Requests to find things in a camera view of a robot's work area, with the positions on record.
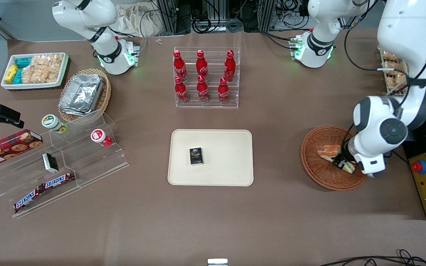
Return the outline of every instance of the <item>clear acrylic display stand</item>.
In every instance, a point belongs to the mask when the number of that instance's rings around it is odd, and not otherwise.
[[[0,163],[0,198],[10,202],[12,212],[14,204],[38,185],[71,171],[75,173],[74,180],[43,192],[13,217],[29,214],[127,167],[129,164],[123,149],[116,143],[111,129],[114,125],[111,118],[98,110],[67,123],[64,134],[53,131],[42,134],[43,146]],[[113,139],[113,144],[108,148],[91,140],[90,134],[97,128]],[[42,161],[44,153],[56,158],[59,172],[52,174],[45,169]]]
[[[188,93],[189,101],[181,104],[175,94],[175,104],[179,108],[238,108],[240,104],[240,49],[239,47],[175,47],[179,50],[186,65],[187,81],[184,82]],[[208,94],[210,101],[201,103],[196,90],[198,83],[198,74],[196,72],[196,52],[203,50],[206,62],[208,62]],[[220,79],[224,77],[224,61],[226,52],[234,51],[234,60],[236,61],[236,72],[232,82],[228,82],[230,87],[229,101],[226,105],[220,105],[218,101],[218,86]]]

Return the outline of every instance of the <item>wicker basket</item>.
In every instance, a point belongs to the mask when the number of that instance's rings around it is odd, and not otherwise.
[[[100,71],[98,69],[85,69],[82,70],[80,72],[78,72],[77,74],[97,74],[98,76],[102,77],[104,79],[104,83],[102,86],[102,91],[101,94],[98,98],[98,103],[95,107],[95,110],[101,109],[103,112],[106,110],[106,107],[108,107],[108,102],[109,102],[109,98],[111,96],[111,84],[109,83],[108,77],[106,76],[106,74],[103,73],[103,71]],[[62,99],[62,97],[65,94],[65,91],[67,90],[67,86],[70,83],[70,81],[73,79],[73,77],[75,77],[75,75],[73,75],[65,84],[64,86],[64,90],[61,93],[60,99]],[[73,121],[81,116],[76,116],[76,115],[69,115],[68,113],[64,113],[62,112],[61,109],[59,109],[59,113],[60,116],[67,122]]]
[[[340,126],[320,126],[306,135],[300,148],[301,161],[307,173],[318,184],[331,190],[351,190],[362,185],[367,178],[358,168],[350,174],[318,155],[318,150],[324,145],[341,144],[345,134],[346,129]]]

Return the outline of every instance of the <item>coca-cola bottle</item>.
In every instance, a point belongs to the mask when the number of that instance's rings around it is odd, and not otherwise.
[[[205,82],[203,76],[198,76],[198,84],[196,84],[196,90],[198,91],[198,97],[202,104],[208,103],[210,96],[208,96],[208,85]]]
[[[185,62],[183,61],[182,57],[180,56],[180,51],[175,50],[174,51],[174,69],[175,73],[177,73],[177,76],[182,78],[182,81],[186,81],[186,66]]]
[[[198,76],[203,76],[205,81],[208,81],[208,63],[204,57],[203,50],[196,52],[196,72]]]
[[[175,93],[179,99],[179,103],[188,103],[188,93],[186,92],[185,84],[182,82],[182,78],[179,76],[175,77]]]
[[[224,62],[224,76],[228,82],[233,81],[234,72],[236,71],[236,62],[234,61],[233,50],[226,53],[226,61]]]
[[[230,93],[230,87],[226,84],[226,78],[220,79],[220,86],[218,86],[218,100],[220,105],[226,105],[229,101],[228,94]]]

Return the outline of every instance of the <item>brown table surface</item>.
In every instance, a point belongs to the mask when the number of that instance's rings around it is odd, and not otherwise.
[[[109,76],[113,92],[106,112],[131,165],[22,219],[11,218],[8,201],[0,200],[0,265],[198,266],[208,258],[228,258],[231,265],[307,266],[394,256],[396,249],[426,259],[423,210],[410,170],[397,157],[382,177],[348,192],[320,187],[302,167],[301,141],[312,128],[348,127],[355,104],[385,90],[382,73],[348,62],[343,33],[319,69],[292,62],[286,49],[260,34],[162,37],[162,46],[149,39],[139,67]],[[363,67],[379,63],[375,35],[376,30],[350,34],[350,54]],[[86,41],[8,46],[9,55],[66,52],[69,76],[100,68]],[[240,108],[177,109],[175,46],[241,47]],[[26,128],[42,133],[41,117],[57,113],[60,92],[0,87],[0,104],[20,111]],[[254,183],[170,185],[170,135],[179,128],[249,130]],[[0,124],[0,138],[16,130]]]

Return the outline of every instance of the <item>walkers cookie box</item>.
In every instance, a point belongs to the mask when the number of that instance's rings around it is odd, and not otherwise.
[[[0,139],[0,162],[16,157],[28,150],[42,146],[42,137],[30,130],[21,130]]]

